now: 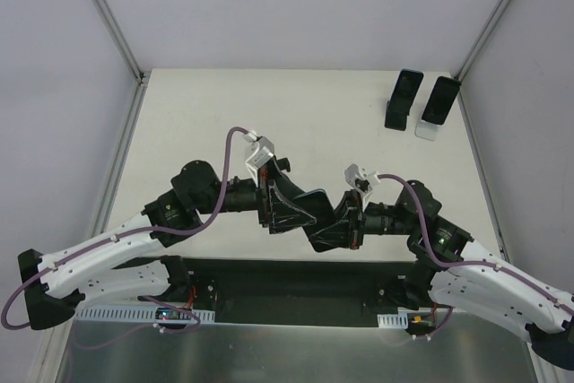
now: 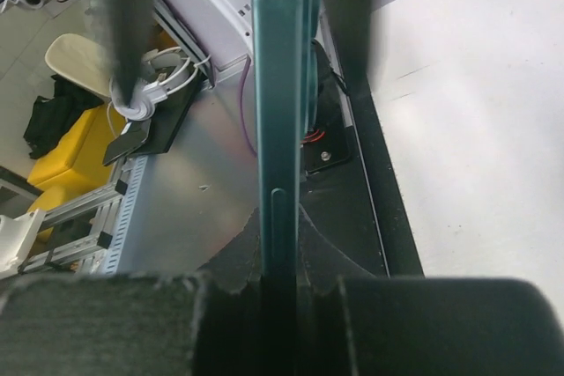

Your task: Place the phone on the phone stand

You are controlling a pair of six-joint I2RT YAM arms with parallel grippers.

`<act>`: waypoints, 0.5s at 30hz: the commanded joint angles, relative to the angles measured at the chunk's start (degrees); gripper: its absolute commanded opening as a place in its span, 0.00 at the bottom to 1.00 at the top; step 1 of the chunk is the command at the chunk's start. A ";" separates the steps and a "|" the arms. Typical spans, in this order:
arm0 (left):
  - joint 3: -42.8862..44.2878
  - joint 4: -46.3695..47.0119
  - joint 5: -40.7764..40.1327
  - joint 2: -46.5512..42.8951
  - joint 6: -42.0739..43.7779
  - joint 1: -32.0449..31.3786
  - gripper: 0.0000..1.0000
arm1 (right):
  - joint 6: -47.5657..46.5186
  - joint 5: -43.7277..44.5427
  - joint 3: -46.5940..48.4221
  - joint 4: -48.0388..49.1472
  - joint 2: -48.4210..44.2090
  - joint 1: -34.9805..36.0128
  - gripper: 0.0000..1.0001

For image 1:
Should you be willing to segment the black round-base phone stand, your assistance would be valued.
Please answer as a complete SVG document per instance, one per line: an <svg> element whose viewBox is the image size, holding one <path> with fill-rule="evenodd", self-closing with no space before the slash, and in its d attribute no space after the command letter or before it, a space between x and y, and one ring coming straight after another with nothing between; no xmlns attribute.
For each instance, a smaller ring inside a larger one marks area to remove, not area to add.
<svg viewBox="0 0 574 383"><path fill-rule="evenodd" d="M281 158L276 160L277 169L287 173L291 172L291 164L288 158Z"/></svg>

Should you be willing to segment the silver phone stand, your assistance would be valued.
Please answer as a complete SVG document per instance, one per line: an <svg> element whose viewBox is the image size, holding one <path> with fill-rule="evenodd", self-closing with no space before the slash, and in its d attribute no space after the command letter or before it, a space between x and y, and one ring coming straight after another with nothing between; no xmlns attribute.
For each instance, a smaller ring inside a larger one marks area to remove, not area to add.
<svg viewBox="0 0 574 383"><path fill-rule="evenodd" d="M437 125L421 118L416 124L414 134L418 138L434 142L437 140L441 129L442 125Z"/></svg>

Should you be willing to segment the blue-edged black phone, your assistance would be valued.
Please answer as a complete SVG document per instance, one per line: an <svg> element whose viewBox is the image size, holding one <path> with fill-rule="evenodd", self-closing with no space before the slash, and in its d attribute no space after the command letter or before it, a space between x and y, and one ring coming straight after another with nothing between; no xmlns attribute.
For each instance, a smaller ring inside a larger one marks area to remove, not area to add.
<svg viewBox="0 0 574 383"><path fill-rule="evenodd" d="M315 222L303 227L308 240L335 222L335 211L324 189L315 189L294 198L293 203L310 214Z"/></svg>
<svg viewBox="0 0 574 383"><path fill-rule="evenodd" d="M391 93L387 109L392 114L409 116L414 99L422 84L424 73L412 69L402 69Z"/></svg>

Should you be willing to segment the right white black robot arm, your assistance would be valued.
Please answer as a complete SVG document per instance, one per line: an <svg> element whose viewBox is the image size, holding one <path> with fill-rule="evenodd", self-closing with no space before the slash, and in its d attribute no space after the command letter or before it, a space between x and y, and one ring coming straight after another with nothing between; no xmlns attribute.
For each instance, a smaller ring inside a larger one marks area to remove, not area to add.
<svg viewBox="0 0 574 383"><path fill-rule="evenodd" d="M350 180L337 209L320 212L308 235L317 252L357 249L367 235L405 235L415 255L399 297L407 307L428 301L459 308L530 343L542 359L573 368L573 296L497 257L472 235L439 216L441 204L423 183L399 182L392 206L370 202L375 173Z"/></svg>

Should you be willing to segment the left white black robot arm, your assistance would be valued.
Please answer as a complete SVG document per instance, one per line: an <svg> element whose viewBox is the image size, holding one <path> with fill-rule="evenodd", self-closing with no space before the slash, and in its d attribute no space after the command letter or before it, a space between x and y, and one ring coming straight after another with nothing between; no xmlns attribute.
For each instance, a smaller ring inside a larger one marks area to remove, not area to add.
<svg viewBox="0 0 574 383"><path fill-rule="evenodd" d="M272 233L314 226L322 191L307 193L287 177L286 159L272 158L247 179L219 178L206 161L191 161L171 181L168 192L115 229L63 250L42 254L29 249L18 256L27 327L59 326L101 299L164 295L183 300L187 271L174 258L149 269L122 265L162 251L205 231L221 213L257 212Z"/></svg>

